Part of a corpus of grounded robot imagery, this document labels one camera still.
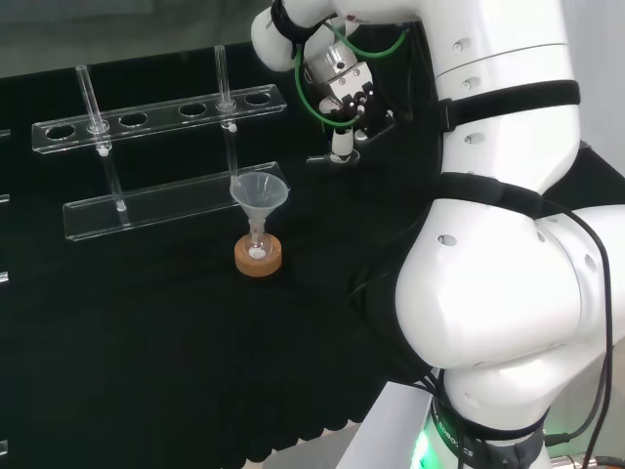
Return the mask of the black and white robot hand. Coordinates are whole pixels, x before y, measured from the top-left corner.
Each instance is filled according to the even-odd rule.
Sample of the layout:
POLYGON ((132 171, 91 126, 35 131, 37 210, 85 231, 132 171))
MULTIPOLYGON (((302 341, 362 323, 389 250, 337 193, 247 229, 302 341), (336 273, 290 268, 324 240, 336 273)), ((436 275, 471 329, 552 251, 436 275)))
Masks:
POLYGON ((336 126, 329 134, 326 159, 336 164, 356 164, 356 145, 375 139, 395 124, 394 112, 379 96, 372 72, 365 62, 343 68, 337 76, 317 85, 323 99, 318 104, 321 115, 328 120, 347 123, 336 126))

